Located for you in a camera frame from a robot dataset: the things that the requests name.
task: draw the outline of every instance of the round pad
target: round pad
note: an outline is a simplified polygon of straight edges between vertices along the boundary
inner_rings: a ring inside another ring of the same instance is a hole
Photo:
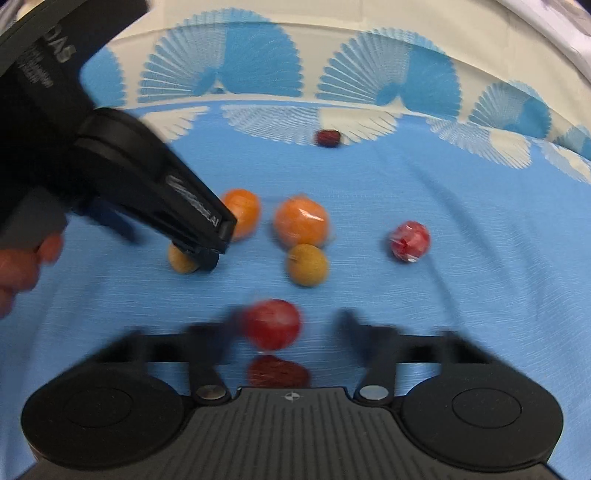
[[[409,433],[443,462],[505,472],[546,461],[562,432],[558,402],[538,384],[496,365],[416,385],[404,398]]]
[[[146,458],[172,438],[183,417],[182,399],[166,383],[98,365],[40,388],[25,404],[21,426],[51,462],[105,469]]]

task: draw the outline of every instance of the plastic-wrapped orange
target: plastic-wrapped orange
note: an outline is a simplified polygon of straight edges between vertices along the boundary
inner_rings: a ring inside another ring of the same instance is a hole
[[[322,247],[330,231],[329,215],[324,207],[305,195],[283,202],[275,213],[273,225],[281,242],[289,248],[300,244]]]
[[[230,190],[222,202],[238,220],[232,240],[240,240],[256,230],[261,217],[261,202],[254,193],[244,189]]]

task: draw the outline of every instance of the fan pattern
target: fan pattern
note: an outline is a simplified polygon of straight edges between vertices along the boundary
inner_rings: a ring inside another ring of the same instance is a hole
[[[451,59],[415,32],[382,28],[341,45],[320,78],[316,98],[389,105],[453,118],[462,96]]]
[[[97,106],[125,106],[124,75],[111,48],[86,63],[80,81]],[[157,41],[144,64],[137,101],[219,93],[285,99],[302,96],[302,89],[299,52],[284,29],[255,12],[226,8],[185,19]],[[591,132],[584,125],[570,127],[552,144],[544,141],[551,110],[534,88],[519,81],[491,83],[467,121],[458,121],[462,93],[452,59],[412,31],[374,29],[343,43],[328,59],[315,97],[322,105],[234,103],[223,105],[222,115],[241,133],[310,145],[320,129],[340,131],[344,144],[377,140],[397,130],[402,113],[419,113],[440,139],[480,158],[526,168],[531,149],[539,148],[560,171],[591,183]],[[164,108],[141,118],[163,140],[174,141],[208,111],[205,106]]]
[[[313,144],[320,129],[338,130],[344,144],[377,140],[397,124],[392,113],[361,108],[225,105],[222,111],[239,132],[299,145]]]
[[[186,19],[158,41],[144,67],[139,103],[215,93],[301,96],[291,38],[269,19],[241,9]]]
[[[80,71],[80,83],[98,107],[125,105],[121,65],[109,47],[100,49]]]
[[[584,125],[570,127],[564,135],[557,137],[554,143],[591,160],[591,132]]]
[[[197,117],[209,110],[206,106],[177,108],[146,113],[140,120],[148,125],[163,141],[172,142],[186,135],[193,128]]]

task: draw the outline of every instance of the human hand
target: human hand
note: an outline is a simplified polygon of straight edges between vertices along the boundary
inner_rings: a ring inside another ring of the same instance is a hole
[[[19,292],[32,290],[39,280],[42,264],[53,264],[60,257],[63,237],[48,236],[36,252],[0,251],[0,319],[8,315]]]

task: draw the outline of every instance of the white fan pattern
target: white fan pattern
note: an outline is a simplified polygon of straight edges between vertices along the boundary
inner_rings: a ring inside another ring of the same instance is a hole
[[[194,106],[146,113],[140,120],[148,125],[163,141],[171,142],[189,133],[195,119],[209,110],[207,106]]]
[[[399,115],[362,108],[282,105],[225,105],[235,130],[253,137],[309,145],[320,129],[338,130],[344,144],[377,140],[395,131]]]
[[[531,143],[520,134],[438,118],[430,118],[427,123],[442,140],[486,160],[513,168],[531,164]]]
[[[585,158],[550,142],[540,141],[538,144],[544,158],[553,166],[577,181],[591,184],[591,169]]]

